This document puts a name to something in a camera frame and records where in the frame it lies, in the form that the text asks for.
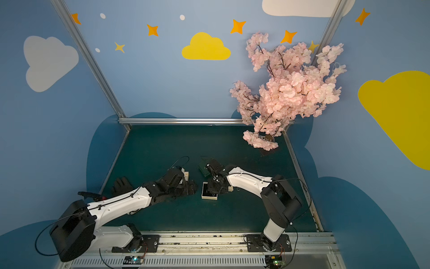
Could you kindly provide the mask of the white box base black insert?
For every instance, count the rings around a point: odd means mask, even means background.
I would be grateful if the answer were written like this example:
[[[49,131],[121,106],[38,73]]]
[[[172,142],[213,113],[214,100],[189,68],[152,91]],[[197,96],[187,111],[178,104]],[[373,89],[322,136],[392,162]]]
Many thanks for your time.
[[[218,200],[218,194],[213,194],[208,189],[208,183],[203,182],[201,198],[203,200]]]

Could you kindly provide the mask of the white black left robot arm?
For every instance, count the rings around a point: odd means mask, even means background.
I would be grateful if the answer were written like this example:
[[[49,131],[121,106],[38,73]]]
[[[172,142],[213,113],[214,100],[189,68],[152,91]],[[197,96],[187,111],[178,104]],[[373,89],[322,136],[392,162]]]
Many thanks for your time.
[[[173,167],[162,178],[116,197],[89,204],[84,200],[73,202],[49,234],[62,262],[103,248],[119,253],[150,252],[156,245],[145,241],[135,225],[107,227],[106,223],[171,198],[193,195],[196,190],[196,183],[185,170]]]

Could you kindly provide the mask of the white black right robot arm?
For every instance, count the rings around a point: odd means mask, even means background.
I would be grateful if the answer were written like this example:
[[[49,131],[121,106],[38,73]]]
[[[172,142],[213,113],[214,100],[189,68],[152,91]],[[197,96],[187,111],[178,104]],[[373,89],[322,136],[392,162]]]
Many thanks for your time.
[[[210,193],[220,195],[228,192],[230,187],[236,187],[262,199],[269,216],[262,234],[264,242],[276,243],[303,206],[300,196],[280,175],[259,176],[234,165],[223,166],[215,159],[210,159],[203,169],[211,176],[208,181]]]

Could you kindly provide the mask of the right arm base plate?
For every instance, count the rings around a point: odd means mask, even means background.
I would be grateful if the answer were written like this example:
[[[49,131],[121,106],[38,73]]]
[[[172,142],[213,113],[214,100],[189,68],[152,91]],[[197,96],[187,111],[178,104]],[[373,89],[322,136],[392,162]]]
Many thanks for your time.
[[[274,243],[262,234],[246,234],[244,242],[248,252],[292,252],[292,244],[287,234],[282,234]]]

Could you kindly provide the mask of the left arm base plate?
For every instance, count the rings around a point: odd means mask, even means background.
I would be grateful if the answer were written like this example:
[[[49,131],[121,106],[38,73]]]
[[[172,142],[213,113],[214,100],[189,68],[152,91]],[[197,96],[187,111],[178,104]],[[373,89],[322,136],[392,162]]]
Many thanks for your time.
[[[156,253],[159,235],[137,235],[125,247],[113,247],[113,253]]]

